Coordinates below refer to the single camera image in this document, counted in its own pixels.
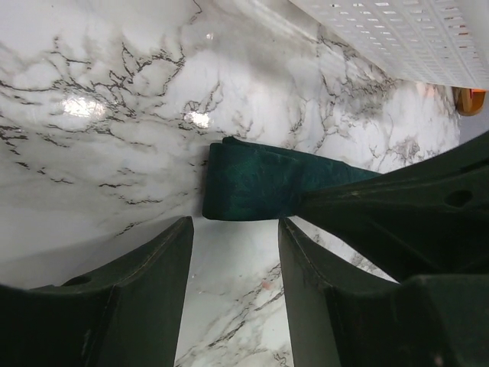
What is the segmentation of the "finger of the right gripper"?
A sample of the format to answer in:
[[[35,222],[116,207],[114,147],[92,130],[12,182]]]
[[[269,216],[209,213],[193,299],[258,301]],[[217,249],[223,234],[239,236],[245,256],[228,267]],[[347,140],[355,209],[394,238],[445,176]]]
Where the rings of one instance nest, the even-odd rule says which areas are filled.
[[[297,215],[396,281],[488,273],[488,135],[370,180],[305,193]]]

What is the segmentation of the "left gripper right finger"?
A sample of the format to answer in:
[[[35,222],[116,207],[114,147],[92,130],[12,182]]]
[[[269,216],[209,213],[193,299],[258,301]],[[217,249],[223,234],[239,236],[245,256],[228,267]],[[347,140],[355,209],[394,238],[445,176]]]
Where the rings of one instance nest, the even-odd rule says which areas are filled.
[[[486,366],[488,278],[379,278],[282,219],[278,243],[297,366]]]

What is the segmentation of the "dark green tie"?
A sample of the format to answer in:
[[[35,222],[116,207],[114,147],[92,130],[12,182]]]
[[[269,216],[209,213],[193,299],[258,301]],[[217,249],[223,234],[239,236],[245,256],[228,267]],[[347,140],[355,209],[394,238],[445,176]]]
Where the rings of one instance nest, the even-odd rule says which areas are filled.
[[[209,146],[202,215],[239,222],[290,217],[303,193],[379,175],[314,154],[226,137]]]

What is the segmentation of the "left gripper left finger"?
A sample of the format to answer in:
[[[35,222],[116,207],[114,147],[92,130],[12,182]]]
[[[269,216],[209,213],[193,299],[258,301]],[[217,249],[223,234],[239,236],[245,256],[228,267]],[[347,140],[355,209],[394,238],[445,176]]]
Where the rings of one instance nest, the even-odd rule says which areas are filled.
[[[172,366],[193,250],[190,217],[60,286],[1,289],[3,366]]]

